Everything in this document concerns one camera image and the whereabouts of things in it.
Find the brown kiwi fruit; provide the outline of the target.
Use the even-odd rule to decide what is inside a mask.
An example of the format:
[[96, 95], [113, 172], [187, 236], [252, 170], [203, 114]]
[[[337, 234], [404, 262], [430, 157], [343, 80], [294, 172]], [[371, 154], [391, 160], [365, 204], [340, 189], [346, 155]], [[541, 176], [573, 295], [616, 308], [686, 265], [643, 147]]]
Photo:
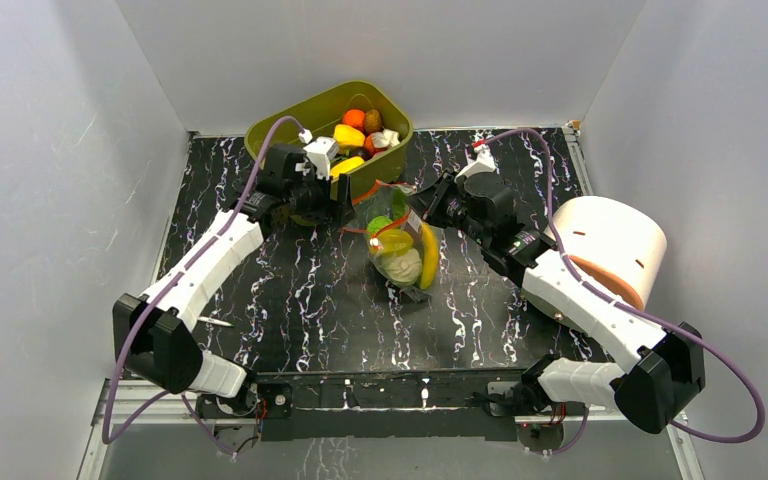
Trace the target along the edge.
[[371, 109], [365, 112], [363, 119], [363, 129], [367, 135], [381, 132], [383, 130], [382, 117], [377, 109]]

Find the olive green plastic bin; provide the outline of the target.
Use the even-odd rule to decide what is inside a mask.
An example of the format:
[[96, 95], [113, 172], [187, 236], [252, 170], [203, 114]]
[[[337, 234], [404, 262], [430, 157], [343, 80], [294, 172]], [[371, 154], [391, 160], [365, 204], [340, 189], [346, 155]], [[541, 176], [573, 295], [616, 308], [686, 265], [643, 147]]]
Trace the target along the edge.
[[384, 91], [366, 81], [341, 83], [255, 122], [244, 135], [245, 148], [252, 157], [256, 157], [274, 122], [284, 116], [294, 117], [315, 138], [329, 136], [344, 113], [351, 109], [378, 111], [383, 127], [397, 132], [399, 139], [398, 144], [375, 154], [349, 173], [352, 196], [356, 198], [366, 193], [378, 180], [396, 182], [405, 170], [407, 146], [414, 132], [413, 124], [403, 109]]

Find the clear zip top bag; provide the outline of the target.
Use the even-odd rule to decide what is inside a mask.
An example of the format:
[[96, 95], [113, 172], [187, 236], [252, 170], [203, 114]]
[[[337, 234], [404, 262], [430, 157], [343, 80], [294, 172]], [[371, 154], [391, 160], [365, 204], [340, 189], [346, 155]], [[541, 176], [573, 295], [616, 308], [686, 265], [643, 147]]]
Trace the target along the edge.
[[411, 295], [431, 289], [440, 268], [437, 230], [408, 205], [416, 188], [378, 180], [354, 199], [355, 217], [343, 230], [365, 239], [375, 269], [391, 284]]

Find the yellow green starfruit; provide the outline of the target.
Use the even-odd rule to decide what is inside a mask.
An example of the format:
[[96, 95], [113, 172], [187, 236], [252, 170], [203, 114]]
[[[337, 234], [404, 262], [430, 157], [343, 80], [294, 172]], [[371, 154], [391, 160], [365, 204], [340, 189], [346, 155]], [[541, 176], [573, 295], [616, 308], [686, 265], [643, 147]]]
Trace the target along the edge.
[[369, 251], [373, 256], [400, 256], [413, 248], [413, 237], [400, 229], [382, 229], [369, 240]]

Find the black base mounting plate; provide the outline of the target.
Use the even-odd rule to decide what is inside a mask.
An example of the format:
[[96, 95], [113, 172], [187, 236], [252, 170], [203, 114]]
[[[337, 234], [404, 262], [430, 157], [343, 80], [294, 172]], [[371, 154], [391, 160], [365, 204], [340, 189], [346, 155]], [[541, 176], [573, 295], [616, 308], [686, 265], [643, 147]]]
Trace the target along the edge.
[[548, 398], [514, 368], [261, 373], [268, 441], [483, 437], [514, 441], [515, 420], [547, 418]]

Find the white orange cylinder drum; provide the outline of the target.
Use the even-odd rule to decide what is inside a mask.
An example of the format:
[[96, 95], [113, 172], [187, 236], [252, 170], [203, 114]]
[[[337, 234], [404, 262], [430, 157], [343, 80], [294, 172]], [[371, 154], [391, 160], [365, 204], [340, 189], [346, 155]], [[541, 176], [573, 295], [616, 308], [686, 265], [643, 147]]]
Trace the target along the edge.
[[667, 248], [666, 235], [654, 220], [610, 198], [581, 196], [553, 212], [545, 233], [560, 234], [579, 271], [625, 303], [645, 308]]

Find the green leafy vegetable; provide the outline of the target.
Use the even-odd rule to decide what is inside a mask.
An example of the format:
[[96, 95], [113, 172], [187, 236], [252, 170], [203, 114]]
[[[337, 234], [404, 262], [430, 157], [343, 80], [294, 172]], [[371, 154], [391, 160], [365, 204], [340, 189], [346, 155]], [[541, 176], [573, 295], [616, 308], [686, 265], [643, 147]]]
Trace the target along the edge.
[[407, 198], [410, 196], [409, 191], [404, 191], [400, 188], [395, 188], [392, 191], [391, 196], [391, 213], [394, 221], [402, 219], [408, 214]]

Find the round orange fruit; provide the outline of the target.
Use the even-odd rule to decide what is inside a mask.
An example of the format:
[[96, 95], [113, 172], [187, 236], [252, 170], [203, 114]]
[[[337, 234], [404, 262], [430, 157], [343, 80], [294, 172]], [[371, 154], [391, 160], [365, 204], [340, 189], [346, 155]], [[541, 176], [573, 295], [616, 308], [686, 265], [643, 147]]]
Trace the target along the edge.
[[348, 125], [361, 132], [365, 131], [366, 112], [361, 109], [347, 110], [342, 116], [342, 124]]

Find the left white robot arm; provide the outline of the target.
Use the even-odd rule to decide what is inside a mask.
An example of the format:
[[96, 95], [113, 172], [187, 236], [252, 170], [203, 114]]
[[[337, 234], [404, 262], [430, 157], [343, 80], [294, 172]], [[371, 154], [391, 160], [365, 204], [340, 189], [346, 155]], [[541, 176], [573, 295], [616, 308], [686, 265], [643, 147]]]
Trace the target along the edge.
[[290, 217], [343, 226], [354, 216], [351, 178], [289, 144], [267, 148], [247, 194], [220, 211], [196, 244], [139, 295], [112, 310], [116, 367], [165, 391], [220, 397], [235, 416], [254, 411], [259, 391], [250, 369], [202, 349], [198, 318], [234, 270]]

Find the yellow banana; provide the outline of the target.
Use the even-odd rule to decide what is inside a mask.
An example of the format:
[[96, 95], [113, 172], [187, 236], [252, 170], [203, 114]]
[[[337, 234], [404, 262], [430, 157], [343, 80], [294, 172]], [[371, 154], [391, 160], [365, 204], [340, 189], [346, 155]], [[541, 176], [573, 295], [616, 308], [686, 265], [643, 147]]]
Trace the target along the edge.
[[423, 246], [422, 272], [418, 286], [422, 290], [431, 287], [439, 268], [440, 248], [437, 236], [427, 223], [421, 224], [421, 236]]

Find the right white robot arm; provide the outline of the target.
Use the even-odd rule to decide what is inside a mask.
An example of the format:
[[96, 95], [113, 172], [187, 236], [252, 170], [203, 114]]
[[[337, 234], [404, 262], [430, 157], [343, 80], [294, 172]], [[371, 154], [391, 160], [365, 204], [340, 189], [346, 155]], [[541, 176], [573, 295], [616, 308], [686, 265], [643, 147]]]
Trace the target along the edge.
[[480, 247], [496, 273], [547, 315], [561, 314], [594, 338], [611, 361], [572, 361], [547, 354], [503, 393], [477, 393], [490, 410], [547, 414], [560, 403], [617, 409], [639, 429], [656, 434], [705, 386], [700, 346], [625, 312], [577, 282], [553, 239], [522, 222], [515, 195], [497, 173], [465, 180], [447, 172], [407, 198], [426, 223], [454, 228]]

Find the green bumpy lime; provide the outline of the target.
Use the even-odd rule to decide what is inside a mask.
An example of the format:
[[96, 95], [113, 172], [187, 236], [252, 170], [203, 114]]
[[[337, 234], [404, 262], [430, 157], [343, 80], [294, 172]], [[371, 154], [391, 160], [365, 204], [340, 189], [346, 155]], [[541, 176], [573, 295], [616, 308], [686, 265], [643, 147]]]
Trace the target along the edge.
[[369, 235], [375, 236], [377, 235], [382, 229], [389, 226], [393, 220], [384, 215], [379, 215], [374, 217], [372, 220], [370, 220], [366, 226], [366, 231]]

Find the wrinkled orange red fruit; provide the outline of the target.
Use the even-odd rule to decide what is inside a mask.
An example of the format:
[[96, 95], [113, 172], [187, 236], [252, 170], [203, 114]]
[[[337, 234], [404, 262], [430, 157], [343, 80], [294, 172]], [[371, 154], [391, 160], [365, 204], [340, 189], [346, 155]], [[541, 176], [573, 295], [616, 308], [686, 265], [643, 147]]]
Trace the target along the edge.
[[370, 134], [365, 138], [363, 148], [367, 152], [369, 157], [373, 157], [379, 152], [379, 149], [375, 145], [376, 133]]

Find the yellow bell pepper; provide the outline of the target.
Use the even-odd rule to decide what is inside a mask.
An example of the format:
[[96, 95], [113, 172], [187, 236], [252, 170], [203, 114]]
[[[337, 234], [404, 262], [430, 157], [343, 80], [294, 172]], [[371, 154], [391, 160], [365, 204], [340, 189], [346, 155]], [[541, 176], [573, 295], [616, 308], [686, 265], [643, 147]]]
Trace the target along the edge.
[[347, 124], [335, 125], [332, 138], [336, 141], [340, 151], [363, 147], [366, 141], [366, 135], [361, 130]]

